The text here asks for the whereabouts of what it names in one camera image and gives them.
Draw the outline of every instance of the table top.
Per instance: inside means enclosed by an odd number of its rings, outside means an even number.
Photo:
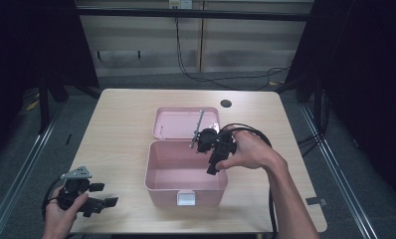
[[[232,106],[223,108],[221,101]],[[72,169],[85,165],[91,182],[105,183],[90,197],[119,197],[114,208],[79,215],[74,233],[264,233],[272,231],[269,182],[262,169],[227,170],[228,186],[216,207],[155,206],[144,184],[159,108],[215,108],[221,126],[239,122],[262,131],[289,164],[304,200],[315,197],[279,95],[267,92],[116,90],[102,92]],[[306,207],[317,231],[326,229],[319,205]]]

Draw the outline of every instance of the human hand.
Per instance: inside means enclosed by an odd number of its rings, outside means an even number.
[[[59,187],[53,191],[52,198],[59,195],[59,190],[61,188],[62,187]],[[86,203],[87,199],[89,199],[89,195],[87,193],[81,194],[68,210],[60,208],[58,200],[52,199],[46,207],[46,225],[43,239],[66,238],[77,219],[78,210],[84,205],[84,203]]]
[[[234,131],[233,137],[237,143],[236,153],[227,160],[218,162],[216,164],[218,170],[244,166],[251,169],[262,167],[269,172],[279,164],[287,166],[286,161],[256,134],[240,130]]]

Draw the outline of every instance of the gray floor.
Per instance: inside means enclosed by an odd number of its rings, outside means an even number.
[[[264,73],[212,73],[204,76],[219,78],[243,75],[258,76]],[[272,76],[270,80],[273,84],[277,84],[284,79],[284,76],[279,74]],[[225,88],[212,83],[198,83],[182,74],[107,77],[99,80],[103,89],[225,90]],[[225,80],[218,83],[235,89],[253,90],[264,86],[267,83],[267,78],[247,79],[245,81]],[[268,84],[264,91],[272,90],[275,87]],[[71,96],[66,103],[53,104],[53,109],[61,107],[62,111],[57,117],[54,130],[32,174],[29,176],[27,184],[24,186],[0,238],[40,238],[42,235],[44,224],[40,205],[44,193],[56,176],[70,168],[97,104],[97,100],[74,89],[69,89],[69,92]],[[296,101],[295,92],[287,91],[281,95],[281,98],[296,139],[307,138],[311,135],[311,132],[303,117],[301,104]],[[31,98],[25,100],[27,105]],[[22,109],[12,125],[8,143],[0,153],[0,203],[38,136],[39,122],[38,108],[30,112]],[[326,138],[340,163],[341,169],[369,216],[378,238],[396,238],[396,196],[372,168],[365,153],[353,145],[352,136],[333,112],[330,115]],[[307,149],[308,147],[303,147],[301,151],[304,152]],[[304,161],[317,196],[327,202],[322,210],[328,228],[321,233],[321,237],[328,239],[363,238],[319,149],[316,147],[312,150],[304,157]],[[110,238],[110,235],[87,235],[86,238]]]

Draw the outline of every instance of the small black circle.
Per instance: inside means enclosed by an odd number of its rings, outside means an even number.
[[[224,107],[224,108],[229,108],[229,107],[232,106],[232,102],[229,101],[229,100],[223,100],[223,101],[220,103],[220,105],[222,105],[222,107]]]

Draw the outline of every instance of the pink plastic container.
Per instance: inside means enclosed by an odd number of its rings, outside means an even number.
[[[207,173],[210,154],[190,147],[193,132],[204,111],[199,130],[218,128],[214,108],[162,108],[157,111],[145,174],[145,187],[157,206],[217,206],[228,184],[225,170]]]

